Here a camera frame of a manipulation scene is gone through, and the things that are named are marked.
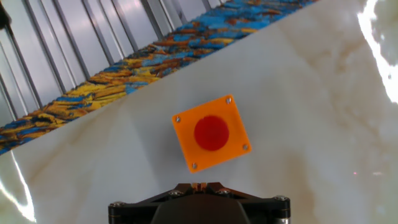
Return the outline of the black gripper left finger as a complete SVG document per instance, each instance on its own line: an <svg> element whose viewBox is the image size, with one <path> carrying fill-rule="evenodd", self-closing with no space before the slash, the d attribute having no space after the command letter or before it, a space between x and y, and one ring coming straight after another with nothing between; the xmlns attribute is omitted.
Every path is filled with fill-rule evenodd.
<svg viewBox="0 0 398 224"><path fill-rule="evenodd" d="M113 202L108 205L108 223L134 223L143 218L147 222L152 220L160 205L173 199L194 194L199 188L198 183L178 184L174 189L163 192L137 203Z"/></svg>

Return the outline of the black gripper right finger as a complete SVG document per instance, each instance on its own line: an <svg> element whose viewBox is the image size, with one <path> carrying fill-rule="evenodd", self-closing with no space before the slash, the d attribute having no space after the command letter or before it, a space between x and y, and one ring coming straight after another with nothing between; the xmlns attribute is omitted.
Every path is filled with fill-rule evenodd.
<svg viewBox="0 0 398 224"><path fill-rule="evenodd" d="M199 183L198 193L233 199L249 223L291 224L290 199L283 195L260 198L225 187L220 182Z"/></svg>

